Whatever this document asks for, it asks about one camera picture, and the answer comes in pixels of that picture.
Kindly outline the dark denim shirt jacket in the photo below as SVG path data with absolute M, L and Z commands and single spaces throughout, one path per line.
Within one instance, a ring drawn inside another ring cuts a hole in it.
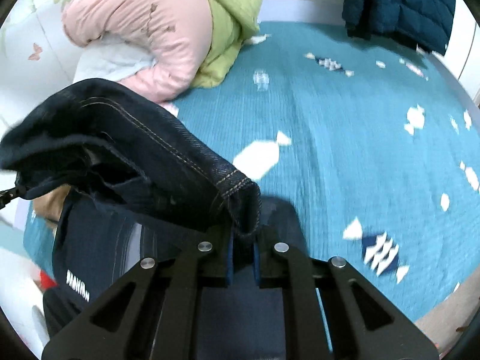
M 1 201 L 70 185 L 46 294 L 50 339 L 143 258 L 176 258 L 211 228 L 233 233 L 233 276 L 199 297 L 193 359 L 287 359 L 281 289 L 256 280 L 263 228 L 306 255 L 297 213 L 210 150 L 161 106 L 117 83 L 83 80 L 1 139 L 16 185 Z

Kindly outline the red object beside bed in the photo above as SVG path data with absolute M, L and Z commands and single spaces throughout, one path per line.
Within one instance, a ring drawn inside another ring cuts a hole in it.
M 44 272 L 43 270 L 40 270 L 40 275 L 39 275 L 39 289 L 42 292 L 47 291 L 48 289 L 55 288 L 57 287 L 58 284 L 56 283 L 55 280 L 53 280 L 49 275 Z

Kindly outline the folded khaki trousers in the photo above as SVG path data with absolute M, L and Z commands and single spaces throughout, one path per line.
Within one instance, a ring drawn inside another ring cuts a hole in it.
M 37 216 L 57 224 L 64 208 L 64 202 L 71 186 L 63 184 L 49 193 L 33 200 L 33 210 Z

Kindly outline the teal patterned bed cover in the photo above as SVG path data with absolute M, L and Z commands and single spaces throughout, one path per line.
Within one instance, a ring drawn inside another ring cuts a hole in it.
M 264 22 L 180 121 L 291 201 L 316 258 L 345 257 L 441 351 L 479 308 L 478 111 L 431 58 L 341 27 Z

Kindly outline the white pillow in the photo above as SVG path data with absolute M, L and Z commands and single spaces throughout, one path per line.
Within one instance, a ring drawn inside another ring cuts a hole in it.
M 155 57 L 148 49 L 104 33 L 81 52 L 73 83 L 92 78 L 118 82 L 155 64 Z

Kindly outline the pink quilt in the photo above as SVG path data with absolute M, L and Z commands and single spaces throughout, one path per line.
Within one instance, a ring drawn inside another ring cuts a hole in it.
M 191 86 L 212 42 L 208 0 L 71 0 L 62 23 L 82 49 L 104 33 L 148 49 L 155 66 L 118 83 L 156 103 Z

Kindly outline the navy and yellow puffer jacket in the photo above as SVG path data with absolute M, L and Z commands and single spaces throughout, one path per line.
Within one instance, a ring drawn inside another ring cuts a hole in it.
M 372 35 L 444 55 L 452 34 L 456 0 L 344 0 L 347 35 Z

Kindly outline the lime green quilt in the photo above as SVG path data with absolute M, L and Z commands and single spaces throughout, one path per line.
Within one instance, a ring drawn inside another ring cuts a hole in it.
M 193 87 L 219 86 L 233 66 L 242 43 L 259 31 L 262 0 L 208 0 L 212 19 L 209 53 L 193 79 Z

